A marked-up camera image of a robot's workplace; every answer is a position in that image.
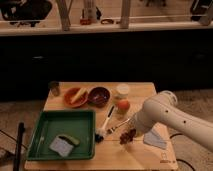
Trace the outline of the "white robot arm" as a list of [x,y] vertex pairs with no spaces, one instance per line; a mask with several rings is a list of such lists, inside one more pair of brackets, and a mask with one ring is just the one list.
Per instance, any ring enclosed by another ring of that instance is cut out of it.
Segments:
[[183,112],[176,107],[177,103],[173,92],[161,91],[143,102],[141,109],[131,117],[131,122],[143,134],[159,122],[213,152],[213,123]]

